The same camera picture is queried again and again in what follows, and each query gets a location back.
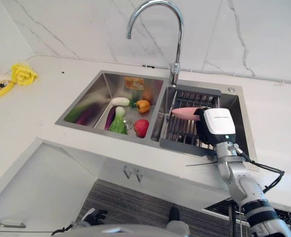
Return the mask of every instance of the drawer handle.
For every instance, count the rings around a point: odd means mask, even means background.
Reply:
[[[140,183],[142,180],[143,175],[141,174],[139,169],[135,169],[136,177],[138,179],[138,182]]]
[[[24,223],[21,223],[19,226],[16,226],[16,225],[6,225],[0,222],[0,226],[3,228],[21,228],[21,229],[26,228]]]
[[[129,179],[130,176],[131,176],[132,171],[128,171],[128,170],[127,170],[127,166],[125,165],[125,166],[124,166],[124,173],[125,173],[127,179]]]

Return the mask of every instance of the white marble countertop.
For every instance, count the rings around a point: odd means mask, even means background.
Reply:
[[[39,77],[33,84],[16,85],[0,97],[0,192],[38,145],[47,141],[179,176],[227,193],[226,184],[213,165],[185,166],[205,162],[202,158],[55,125],[101,70],[156,77],[168,77],[168,70],[50,56],[34,56],[28,61]],[[190,72],[181,72],[180,79],[243,88],[257,160],[286,172],[266,196],[274,206],[291,209],[291,84]],[[251,173],[261,185],[276,178],[263,170]]]

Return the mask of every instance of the faucet handle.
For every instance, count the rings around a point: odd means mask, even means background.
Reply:
[[[171,63],[171,73],[172,74],[179,74],[181,70],[179,63]]]

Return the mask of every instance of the cabinet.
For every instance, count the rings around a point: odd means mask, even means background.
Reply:
[[[50,233],[67,226],[76,219],[97,178],[197,211],[227,198],[155,170],[70,147],[41,144],[0,194],[0,222],[23,223],[26,228],[0,227],[0,231],[17,237],[43,237],[46,233],[35,232]]]
[[[0,222],[26,228],[0,231],[51,232],[67,226],[95,180],[64,150],[41,144],[0,194]]]
[[[64,149],[89,172],[98,174],[99,179],[197,211],[228,198],[227,195],[169,174],[89,152],[72,148]]]

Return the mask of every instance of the wall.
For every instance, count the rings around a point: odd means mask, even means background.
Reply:
[[[27,58],[32,52],[0,1],[0,74],[8,71],[12,64]]]
[[[35,53],[168,67],[177,19],[144,0],[2,0]],[[184,16],[181,67],[291,81],[291,0],[173,0]]]

